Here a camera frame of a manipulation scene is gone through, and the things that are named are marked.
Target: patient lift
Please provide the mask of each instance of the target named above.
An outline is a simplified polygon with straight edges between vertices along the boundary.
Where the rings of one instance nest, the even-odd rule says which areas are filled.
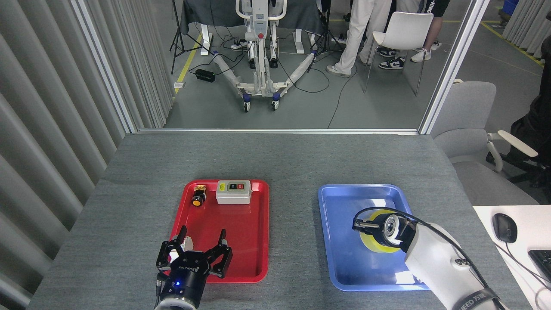
[[[245,40],[249,60],[254,63],[253,83],[242,83],[241,77],[236,77],[222,57],[214,52],[214,62],[218,64],[224,76],[238,97],[243,98],[243,109],[251,109],[251,96],[272,97],[272,110],[279,107],[279,99],[291,86],[306,72],[316,56],[312,51],[306,59],[295,69],[285,82],[274,83],[270,75],[270,68],[277,68],[276,54],[278,21],[287,13],[287,0],[235,0],[235,11],[245,20],[247,32]],[[266,55],[266,38],[270,32],[270,58]]]

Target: black power adapter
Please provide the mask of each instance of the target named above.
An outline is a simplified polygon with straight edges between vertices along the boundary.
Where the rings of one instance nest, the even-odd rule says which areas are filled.
[[[211,83],[214,82],[215,80],[214,72],[203,70],[203,69],[195,70],[195,76],[198,79],[202,79],[203,81],[207,81]]]

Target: switch box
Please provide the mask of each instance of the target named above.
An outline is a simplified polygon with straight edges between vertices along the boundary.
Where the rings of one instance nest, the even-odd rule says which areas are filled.
[[[251,194],[248,180],[220,180],[216,187],[216,200],[220,205],[248,205]]]

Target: white chair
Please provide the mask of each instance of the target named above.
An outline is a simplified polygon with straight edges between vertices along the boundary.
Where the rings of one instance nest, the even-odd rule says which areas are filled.
[[[370,60],[374,59],[375,53],[379,47],[383,46],[394,50],[407,50],[406,61],[408,59],[408,53],[412,49],[418,49],[425,43],[426,34],[429,32],[430,23],[433,21],[432,14],[417,14],[417,13],[405,13],[394,12],[388,23],[388,27],[385,33],[373,31],[373,42],[371,48],[373,49],[373,43],[377,42],[377,48],[373,50],[373,55],[369,57]],[[421,62],[421,72],[419,73],[419,79],[417,81],[417,89],[414,91],[415,96],[419,92],[419,84],[421,83],[421,74],[423,74],[423,66],[425,65],[425,57],[423,55],[423,61]],[[364,91],[368,88],[369,75],[371,74],[371,67],[369,66],[368,80],[365,82]]]

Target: blue tray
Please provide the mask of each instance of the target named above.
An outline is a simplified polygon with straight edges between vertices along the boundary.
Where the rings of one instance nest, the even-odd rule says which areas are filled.
[[[342,291],[409,291],[429,288],[406,267],[406,254],[375,253],[352,230],[356,213],[390,207],[411,214],[402,190],[387,184],[324,185],[318,191],[329,277]]]

